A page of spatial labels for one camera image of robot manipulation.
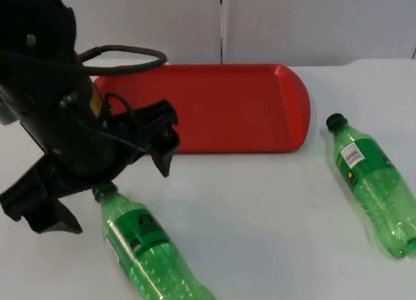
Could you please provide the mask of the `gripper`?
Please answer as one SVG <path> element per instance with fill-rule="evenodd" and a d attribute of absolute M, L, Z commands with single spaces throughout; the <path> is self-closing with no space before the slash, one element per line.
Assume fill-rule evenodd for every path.
<path fill-rule="evenodd" d="M 48 151 L 10 188 L 1 193 L 4 213 L 24 218 L 38 233 L 83 229 L 60 198 L 94 189 L 116 178 L 128 165 L 150 155 L 163 177 L 179 146 L 174 130 L 178 116 L 166 100 L 138 110 L 127 110 L 102 121 L 87 122 L 74 109 L 63 111 L 54 124 L 69 140 Z"/>

